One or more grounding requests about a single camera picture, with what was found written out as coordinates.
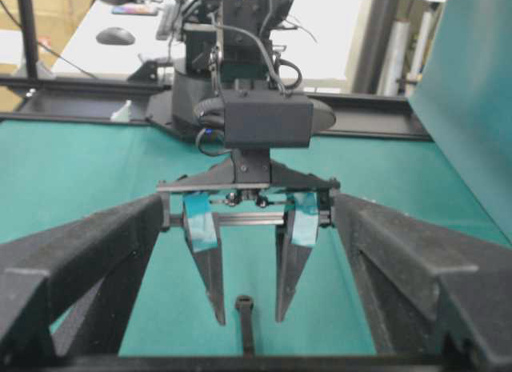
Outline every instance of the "white cylinder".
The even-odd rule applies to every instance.
[[[409,29],[409,22],[396,21],[393,24],[378,87],[378,94],[382,96],[398,95],[400,89],[398,80],[402,77],[403,63],[409,41]]]

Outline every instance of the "blue tape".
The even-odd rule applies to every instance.
[[[217,248],[217,232],[214,216],[211,213],[208,194],[188,194],[183,196],[186,219],[189,225],[190,240],[194,253]]]
[[[289,194],[288,199],[294,202],[295,220],[291,237],[292,244],[312,248],[318,236],[318,205],[316,195]]]

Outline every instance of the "black frame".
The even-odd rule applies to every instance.
[[[330,224],[342,239],[379,356],[116,356],[160,230],[186,228],[185,217],[166,217],[165,198],[153,194],[0,246],[0,368],[510,370],[512,250],[346,194],[331,197]],[[216,218],[221,225],[268,224],[269,215]],[[286,215],[270,218],[279,232]],[[50,334],[49,324],[70,307]]]

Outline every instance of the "black pole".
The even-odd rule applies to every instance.
[[[375,94],[381,77],[398,0],[373,0],[352,92]]]
[[[18,0],[18,8],[22,24],[23,47],[25,48],[26,75],[28,78],[38,78],[38,40],[32,0]]]

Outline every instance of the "white desk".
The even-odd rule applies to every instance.
[[[291,14],[318,39],[316,44],[301,30],[273,32],[275,44],[287,45],[283,57],[297,64],[305,79],[331,80],[341,85],[350,47],[357,25],[362,0],[295,0]],[[140,66],[138,54],[161,57],[167,53],[167,42],[155,40],[160,16],[114,15],[111,6],[96,1],[62,55],[101,78],[127,78]],[[120,26],[131,32],[132,46],[104,46],[96,35],[107,27]],[[173,57],[183,56],[183,46],[173,48]],[[59,61],[53,67],[57,75],[83,77],[78,70]],[[291,70],[283,69],[295,77]]]
[[[140,67],[139,54],[166,56],[167,42],[155,38],[161,15],[119,15],[112,14],[111,9],[112,6],[97,0],[68,42],[62,56],[101,78],[120,79],[127,78]],[[135,44],[105,46],[98,43],[96,35],[112,26],[119,26],[131,32],[135,36]],[[62,60],[57,60],[52,71],[62,76],[84,76]]]

